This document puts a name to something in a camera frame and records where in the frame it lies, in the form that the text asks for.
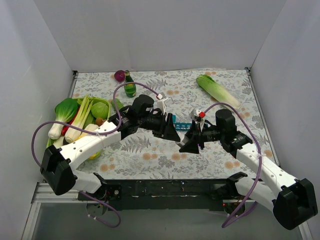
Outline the yellow white cabbage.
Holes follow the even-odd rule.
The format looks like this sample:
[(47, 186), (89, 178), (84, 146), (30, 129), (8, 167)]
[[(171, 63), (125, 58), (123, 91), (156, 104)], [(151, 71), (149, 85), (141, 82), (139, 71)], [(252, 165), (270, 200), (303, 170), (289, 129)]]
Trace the yellow white cabbage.
[[(90, 123), (90, 124), (88, 124), (88, 125), (84, 128), (84, 130), (89, 131), (89, 132), (94, 132), (98, 127), (99, 127), (98, 125), (93, 124), (93, 123)], [(77, 140), (85, 137), (86, 135), (88, 135), (86, 132), (82, 132), (82, 133), (80, 134), (80, 136), (77, 138)], [(97, 158), (98, 155), (99, 155), (99, 152), (95, 153), (94, 155), (92, 155), (92, 156), (89, 157), (88, 159), (89, 159), (89, 160), (93, 160), (93, 159)]]

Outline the floral patterned table mat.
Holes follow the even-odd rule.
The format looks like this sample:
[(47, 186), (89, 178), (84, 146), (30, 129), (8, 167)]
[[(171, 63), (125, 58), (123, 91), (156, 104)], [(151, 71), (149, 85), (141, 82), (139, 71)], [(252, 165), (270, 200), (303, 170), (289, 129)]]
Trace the floral patterned table mat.
[(224, 179), (256, 176), (220, 141), (215, 114), (230, 110), (235, 137), (275, 161), (244, 70), (134, 72), (130, 84), (105, 73), (80, 75), (73, 98), (56, 107), (49, 144), (77, 173), (105, 179)]

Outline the black table front rail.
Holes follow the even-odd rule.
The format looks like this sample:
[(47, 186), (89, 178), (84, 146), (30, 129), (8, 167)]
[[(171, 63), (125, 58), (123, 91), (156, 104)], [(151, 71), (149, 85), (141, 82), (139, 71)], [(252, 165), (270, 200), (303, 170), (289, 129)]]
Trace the black table front rail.
[(95, 193), (78, 194), (78, 200), (90, 198), (104, 201), (122, 210), (184, 210), (221, 211), (224, 201), (240, 202), (227, 179), (138, 179), (107, 180)]

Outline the red chili pepper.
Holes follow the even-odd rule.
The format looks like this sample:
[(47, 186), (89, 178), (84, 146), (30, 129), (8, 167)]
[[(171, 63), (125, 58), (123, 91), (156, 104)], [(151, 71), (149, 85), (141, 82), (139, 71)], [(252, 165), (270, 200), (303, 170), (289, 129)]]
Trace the red chili pepper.
[[(76, 114), (74, 115), (74, 117), (73, 117), (67, 124), (71, 125), (71, 124), (74, 122), (74, 120), (75, 120), (75, 118), (76, 118), (76, 116), (77, 116), (77, 114), (78, 114), (78, 112), (79, 112), (79, 109), (80, 109), (80, 108), (77, 109)], [(69, 129), (68, 126), (64, 126), (64, 127), (62, 128), (61, 135), (64, 136), (64, 135), (66, 134), (66, 132), (67, 132), (68, 129)]]

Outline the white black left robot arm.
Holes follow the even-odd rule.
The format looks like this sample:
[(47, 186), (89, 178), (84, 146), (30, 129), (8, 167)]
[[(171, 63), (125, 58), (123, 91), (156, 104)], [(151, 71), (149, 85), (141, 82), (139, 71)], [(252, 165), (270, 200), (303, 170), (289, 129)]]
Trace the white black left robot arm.
[(97, 173), (77, 170), (93, 154), (136, 133), (139, 128), (151, 131), (156, 138), (174, 142), (181, 140), (173, 123), (173, 115), (166, 112), (171, 101), (172, 98), (154, 101), (141, 94), (132, 105), (120, 109), (92, 134), (60, 148), (49, 146), (42, 159), (42, 176), (58, 196), (69, 190), (96, 193), (104, 179)]

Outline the celery stalk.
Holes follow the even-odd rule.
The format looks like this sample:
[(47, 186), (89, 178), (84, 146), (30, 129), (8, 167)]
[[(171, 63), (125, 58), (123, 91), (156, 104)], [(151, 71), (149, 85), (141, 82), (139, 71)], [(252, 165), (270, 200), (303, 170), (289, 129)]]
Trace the celery stalk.
[(79, 129), (81, 130), (83, 129), (83, 126), (91, 111), (92, 105), (93, 105), (93, 99), (90, 98), (88, 95), (86, 95), (82, 100), (82, 103), (80, 105), (80, 108), (79, 108), (78, 114), (76, 115), (75, 120), (71, 124), (71, 126), (76, 128), (69, 127), (69, 129), (65, 133), (64, 139), (67, 143), (70, 144), (75, 142), (77, 138), (80, 136), (80, 134), (82, 133)]

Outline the white pill bottle blue label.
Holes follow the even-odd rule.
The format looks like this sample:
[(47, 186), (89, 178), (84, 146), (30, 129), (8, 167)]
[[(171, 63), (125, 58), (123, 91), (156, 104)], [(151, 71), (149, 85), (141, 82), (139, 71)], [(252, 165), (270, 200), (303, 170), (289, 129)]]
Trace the white pill bottle blue label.
[(182, 148), (184, 145), (185, 145), (185, 142), (184, 141), (176, 141), (175, 142), (180, 148)]

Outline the napa cabbage on table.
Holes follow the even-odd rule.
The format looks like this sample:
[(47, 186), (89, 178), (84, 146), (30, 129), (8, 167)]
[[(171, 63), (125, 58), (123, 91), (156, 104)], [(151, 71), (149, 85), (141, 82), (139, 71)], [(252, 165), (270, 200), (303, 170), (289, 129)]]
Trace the napa cabbage on table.
[(207, 92), (211, 97), (220, 103), (226, 103), (238, 110), (241, 103), (231, 93), (229, 93), (222, 85), (214, 81), (206, 74), (200, 74), (196, 78), (196, 83), (200, 88)]

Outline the teal weekly pill organizer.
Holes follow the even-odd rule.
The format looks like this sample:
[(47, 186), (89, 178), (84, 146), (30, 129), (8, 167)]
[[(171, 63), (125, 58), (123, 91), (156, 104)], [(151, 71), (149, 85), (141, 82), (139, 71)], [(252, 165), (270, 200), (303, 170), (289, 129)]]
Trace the teal weekly pill organizer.
[(186, 122), (178, 122), (177, 117), (175, 115), (172, 116), (172, 121), (175, 129), (180, 132), (186, 132), (190, 129), (192, 126), (191, 123), (186, 123)]

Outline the purple onion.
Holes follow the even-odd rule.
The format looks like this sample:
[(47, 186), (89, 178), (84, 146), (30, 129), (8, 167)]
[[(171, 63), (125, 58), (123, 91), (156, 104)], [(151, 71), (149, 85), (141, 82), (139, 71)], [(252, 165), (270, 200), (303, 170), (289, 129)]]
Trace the purple onion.
[(126, 74), (123, 70), (118, 70), (114, 73), (114, 79), (118, 82), (124, 82), (126, 79)]

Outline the green cylindrical bottle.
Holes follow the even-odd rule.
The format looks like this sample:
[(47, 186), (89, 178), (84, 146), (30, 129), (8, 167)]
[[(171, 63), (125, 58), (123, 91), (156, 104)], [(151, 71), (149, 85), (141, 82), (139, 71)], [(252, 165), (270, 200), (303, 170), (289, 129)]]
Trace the green cylindrical bottle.
[(115, 98), (115, 100), (112, 99), (110, 103), (114, 110), (116, 110), (116, 108), (118, 108), (118, 110), (121, 110), (124, 107), (124, 105), (121, 103), (121, 101), (118, 98)]

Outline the round green cabbage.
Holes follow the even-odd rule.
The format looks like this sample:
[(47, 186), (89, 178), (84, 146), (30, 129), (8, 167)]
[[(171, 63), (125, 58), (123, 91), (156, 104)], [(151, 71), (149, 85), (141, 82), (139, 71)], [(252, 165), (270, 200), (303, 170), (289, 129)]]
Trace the round green cabbage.
[(92, 105), (91, 113), (96, 119), (107, 119), (109, 114), (109, 106), (103, 102), (97, 102)]

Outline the small bok choy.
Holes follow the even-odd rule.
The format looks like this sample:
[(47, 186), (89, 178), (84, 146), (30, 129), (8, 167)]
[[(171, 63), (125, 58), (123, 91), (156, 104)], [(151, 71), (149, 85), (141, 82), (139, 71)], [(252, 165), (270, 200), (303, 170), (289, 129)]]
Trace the small bok choy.
[(65, 140), (64, 136), (60, 136), (58, 139), (52, 142), (52, 145), (55, 146), (56, 149), (59, 149), (64, 145), (64, 140)]

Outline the brown mushroom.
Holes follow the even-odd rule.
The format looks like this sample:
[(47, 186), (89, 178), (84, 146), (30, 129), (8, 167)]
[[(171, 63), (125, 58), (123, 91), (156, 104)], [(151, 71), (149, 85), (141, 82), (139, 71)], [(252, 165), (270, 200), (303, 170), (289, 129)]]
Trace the brown mushroom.
[(102, 119), (102, 118), (98, 117), (95, 120), (95, 124), (100, 127), (100, 126), (102, 126), (104, 124), (105, 121), (106, 121), (105, 119)]

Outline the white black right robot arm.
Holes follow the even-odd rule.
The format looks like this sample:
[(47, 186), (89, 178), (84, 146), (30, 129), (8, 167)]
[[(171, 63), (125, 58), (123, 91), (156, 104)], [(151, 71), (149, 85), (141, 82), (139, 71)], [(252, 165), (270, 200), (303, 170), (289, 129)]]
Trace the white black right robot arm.
[(215, 113), (215, 125), (205, 126), (205, 113), (194, 109), (192, 124), (181, 142), (181, 153), (198, 154), (206, 142), (219, 141), (222, 148), (255, 172), (256, 178), (238, 172), (226, 180), (231, 196), (242, 195), (270, 210), (287, 230), (292, 230), (318, 214), (313, 184), (282, 170), (244, 133), (239, 131), (232, 112), (220, 109)]

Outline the green plastic tray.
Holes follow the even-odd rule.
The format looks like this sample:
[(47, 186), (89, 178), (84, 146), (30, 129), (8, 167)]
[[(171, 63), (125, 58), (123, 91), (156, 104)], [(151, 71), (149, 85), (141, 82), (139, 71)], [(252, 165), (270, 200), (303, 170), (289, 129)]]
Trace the green plastic tray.
[(96, 131), (110, 117), (111, 105), (95, 97), (66, 98), (54, 112), (56, 122), (48, 132), (47, 146), (58, 149), (87, 136), (87, 132)]

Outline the green glass bottle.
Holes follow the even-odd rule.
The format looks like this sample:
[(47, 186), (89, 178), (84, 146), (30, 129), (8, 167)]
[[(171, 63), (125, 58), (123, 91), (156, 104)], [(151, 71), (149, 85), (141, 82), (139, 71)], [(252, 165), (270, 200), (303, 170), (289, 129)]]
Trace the green glass bottle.
[(125, 70), (124, 71), (124, 75), (125, 75), (125, 82), (126, 83), (130, 83), (130, 84), (127, 84), (127, 85), (124, 86), (124, 91), (125, 91), (126, 95), (129, 98), (133, 98), (137, 94), (136, 85), (132, 84), (132, 82), (134, 82), (134, 81), (133, 81), (133, 79), (131, 77), (131, 74), (130, 74), (129, 70)]

